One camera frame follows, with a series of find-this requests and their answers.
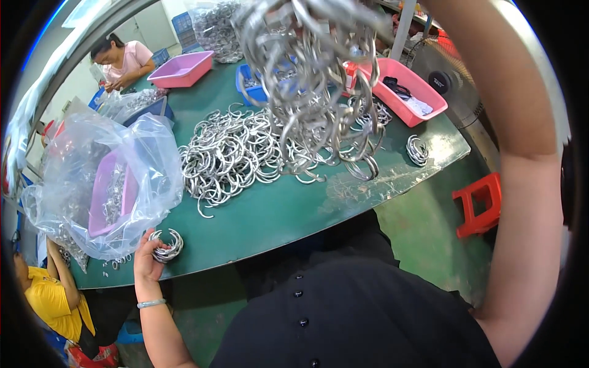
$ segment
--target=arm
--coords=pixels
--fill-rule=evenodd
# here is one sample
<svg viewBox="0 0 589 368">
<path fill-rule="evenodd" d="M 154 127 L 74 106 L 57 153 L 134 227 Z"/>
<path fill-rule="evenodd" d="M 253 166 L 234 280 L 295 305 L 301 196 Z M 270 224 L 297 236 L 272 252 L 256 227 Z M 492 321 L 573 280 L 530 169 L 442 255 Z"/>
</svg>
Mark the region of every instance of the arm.
<svg viewBox="0 0 589 368">
<path fill-rule="evenodd" d="M 61 259 L 57 244 L 49 238 L 47 238 L 47 253 L 47 257 L 51 257 L 55 263 L 59 280 L 65 289 L 65 297 L 68 300 L 68 306 L 70 307 L 70 310 L 73 310 L 77 308 L 80 303 L 80 292 L 75 286 L 74 278 L 68 269 L 68 266 L 64 263 L 63 259 Z"/>
<path fill-rule="evenodd" d="M 135 252 L 135 293 L 139 303 L 162 298 L 158 280 L 164 265 L 156 262 L 151 252 L 157 247 L 169 247 L 161 240 L 147 241 L 153 229 L 141 238 L 140 248 Z M 141 329 L 145 349 L 155 368 L 198 368 L 190 357 L 178 327 L 165 304 L 140 310 Z"/>
<path fill-rule="evenodd" d="M 150 58 L 147 61 L 147 63 L 143 65 L 141 68 L 139 68 L 136 71 L 126 73 L 109 87 L 111 88 L 111 90 L 116 89 L 118 91 L 119 89 L 124 88 L 124 86 L 129 82 L 134 82 L 138 80 L 139 78 L 143 77 L 145 74 L 149 73 L 153 69 L 155 69 L 155 64 L 153 63 L 153 60 Z"/>
<path fill-rule="evenodd" d="M 560 159 L 550 101 L 533 58 L 496 8 L 503 2 L 424 2 L 471 72 L 499 139 L 501 219 L 474 316 L 508 367 L 544 318 L 558 279 Z"/>
<path fill-rule="evenodd" d="M 45 245 L 47 246 L 47 272 L 49 272 L 49 276 L 53 277 L 54 279 L 59 280 L 59 273 L 57 272 L 57 267 L 55 266 L 55 262 L 53 261 L 53 257 L 49 252 L 49 242 L 51 241 L 48 237 L 45 237 L 46 242 Z"/>
</svg>

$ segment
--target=plastic bag of metal parts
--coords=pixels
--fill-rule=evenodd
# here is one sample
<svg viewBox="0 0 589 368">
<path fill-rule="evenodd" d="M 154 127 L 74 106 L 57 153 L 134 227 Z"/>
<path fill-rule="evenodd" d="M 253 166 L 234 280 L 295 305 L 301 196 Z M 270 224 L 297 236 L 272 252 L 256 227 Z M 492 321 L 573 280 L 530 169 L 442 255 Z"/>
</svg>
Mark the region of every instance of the plastic bag of metal parts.
<svg viewBox="0 0 589 368">
<path fill-rule="evenodd" d="M 170 122 L 145 114 L 126 128 L 94 111 L 67 119 L 46 148 L 43 180 L 22 193 L 25 213 L 74 258 L 74 244 L 92 258 L 125 257 L 182 200 Z"/>
<path fill-rule="evenodd" d="M 234 63 L 243 59 L 231 25 L 231 16 L 242 3 L 239 0 L 184 0 L 196 41 L 206 51 L 214 51 L 213 59 L 217 62 Z"/>
<path fill-rule="evenodd" d="M 98 99 L 98 103 L 102 104 L 98 113 L 119 124 L 123 124 L 136 112 L 143 110 L 167 94 L 168 89 L 165 88 L 144 89 L 124 95 L 121 95 L 119 91 L 113 91 L 109 94 L 103 93 Z"/>
</svg>

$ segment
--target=metal pole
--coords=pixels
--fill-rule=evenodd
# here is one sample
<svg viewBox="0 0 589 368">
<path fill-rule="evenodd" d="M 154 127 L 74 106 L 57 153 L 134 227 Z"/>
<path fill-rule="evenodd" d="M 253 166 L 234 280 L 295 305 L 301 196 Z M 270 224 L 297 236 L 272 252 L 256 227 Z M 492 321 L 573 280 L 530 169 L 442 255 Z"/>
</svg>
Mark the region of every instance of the metal pole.
<svg viewBox="0 0 589 368">
<path fill-rule="evenodd" d="M 399 19 L 399 28 L 395 35 L 395 42 L 393 43 L 391 53 L 389 54 L 389 58 L 391 59 L 399 61 L 401 58 L 401 53 L 403 53 L 403 47 L 405 46 L 405 41 L 409 34 L 409 27 L 413 20 L 413 14 L 415 13 L 416 4 L 417 0 L 405 0 L 403 10 L 401 11 L 401 18 Z"/>
</svg>

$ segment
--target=metal bangle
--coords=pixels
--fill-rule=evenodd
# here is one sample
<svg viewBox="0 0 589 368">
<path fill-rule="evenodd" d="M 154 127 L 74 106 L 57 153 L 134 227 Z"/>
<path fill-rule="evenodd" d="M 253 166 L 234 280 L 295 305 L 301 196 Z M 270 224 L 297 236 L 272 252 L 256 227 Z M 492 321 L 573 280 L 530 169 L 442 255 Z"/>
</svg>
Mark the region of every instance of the metal bangle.
<svg viewBox="0 0 589 368">
<path fill-rule="evenodd" d="M 159 304 L 165 304 L 165 303 L 166 303 L 166 300 L 164 298 L 150 300 L 150 301 L 142 301 L 141 303 L 137 303 L 137 308 L 143 309 L 143 308 L 153 307 L 153 306 L 157 306 Z"/>
</svg>

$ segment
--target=red bag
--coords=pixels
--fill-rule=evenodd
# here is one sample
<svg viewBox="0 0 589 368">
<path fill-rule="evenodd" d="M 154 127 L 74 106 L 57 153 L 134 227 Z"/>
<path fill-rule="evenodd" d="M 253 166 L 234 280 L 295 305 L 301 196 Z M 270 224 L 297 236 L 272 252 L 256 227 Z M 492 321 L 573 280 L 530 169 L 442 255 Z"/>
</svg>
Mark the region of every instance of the red bag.
<svg viewBox="0 0 589 368">
<path fill-rule="evenodd" d="M 65 351 L 70 358 L 70 367 L 73 368 L 117 368 L 118 349 L 115 344 L 99 347 L 99 353 L 94 359 L 90 359 L 78 346 L 66 347 Z"/>
</svg>

